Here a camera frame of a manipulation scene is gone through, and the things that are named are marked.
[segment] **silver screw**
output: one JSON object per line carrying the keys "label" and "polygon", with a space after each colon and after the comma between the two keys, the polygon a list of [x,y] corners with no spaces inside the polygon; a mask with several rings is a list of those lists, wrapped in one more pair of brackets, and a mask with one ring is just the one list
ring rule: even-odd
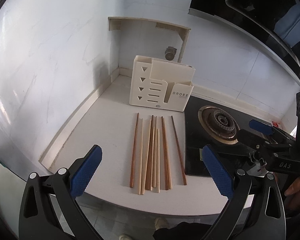
{"label": "silver screw", "polygon": [[59,173],[60,175],[63,175],[63,174],[65,174],[66,172],[67,172],[67,169],[66,169],[66,168],[61,168],[61,169],[58,170],[58,173]]}
{"label": "silver screw", "polygon": [[37,176],[37,174],[35,172],[33,172],[33,173],[30,174],[29,178],[34,179],[35,176]]}
{"label": "silver screw", "polygon": [[271,173],[267,173],[268,179],[274,179],[274,176]]}
{"label": "silver screw", "polygon": [[243,169],[237,169],[237,174],[243,176],[246,172]]}

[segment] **gas stove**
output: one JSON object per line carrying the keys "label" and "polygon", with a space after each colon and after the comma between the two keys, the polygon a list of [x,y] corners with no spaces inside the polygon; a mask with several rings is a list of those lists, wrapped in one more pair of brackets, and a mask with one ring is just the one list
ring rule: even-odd
{"label": "gas stove", "polygon": [[263,136],[249,127],[249,121],[252,119],[269,124],[232,108],[191,96],[185,109],[186,174],[210,177],[201,160],[202,148],[210,144],[235,169],[241,168],[260,175],[260,169],[250,157],[253,150],[236,139],[239,129]]}

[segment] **black range hood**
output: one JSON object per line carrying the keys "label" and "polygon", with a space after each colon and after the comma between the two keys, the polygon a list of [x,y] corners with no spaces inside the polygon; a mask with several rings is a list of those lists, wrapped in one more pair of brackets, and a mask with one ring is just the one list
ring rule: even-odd
{"label": "black range hood", "polygon": [[190,14],[192,9],[251,34],[300,81],[300,0],[192,0]]}

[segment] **white plastic holder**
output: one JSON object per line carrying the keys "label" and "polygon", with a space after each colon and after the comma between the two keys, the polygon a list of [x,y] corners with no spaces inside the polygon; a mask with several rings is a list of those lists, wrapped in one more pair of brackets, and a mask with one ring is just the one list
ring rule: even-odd
{"label": "white plastic holder", "polygon": [[129,103],[183,112],[193,89],[194,71],[189,65],[136,56]]}

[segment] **black glass stovetop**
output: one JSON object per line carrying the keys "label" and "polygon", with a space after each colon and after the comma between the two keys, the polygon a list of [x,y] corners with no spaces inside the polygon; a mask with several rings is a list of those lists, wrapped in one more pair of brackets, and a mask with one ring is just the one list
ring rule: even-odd
{"label": "black glass stovetop", "polygon": [[267,123],[256,117],[231,109],[229,107],[191,96],[185,109],[186,174],[210,177],[206,166],[204,165],[203,161],[200,160],[200,149],[202,149],[206,144],[211,144],[213,149],[218,152],[222,158],[226,158],[235,169],[242,168],[245,171],[248,171],[254,167],[255,164],[251,162],[249,157],[249,153],[253,152],[251,148],[243,145],[240,142],[237,142],[233,145],[221,143],[212,138],[205,131],[198,118],[198,111],[203,106],[215,106],[221,108],[233,117],[240,129],[246,129],[259,136],[261,136],[261,133],[251,129],[249,127],[249,121],[255,119],[257,121]]}

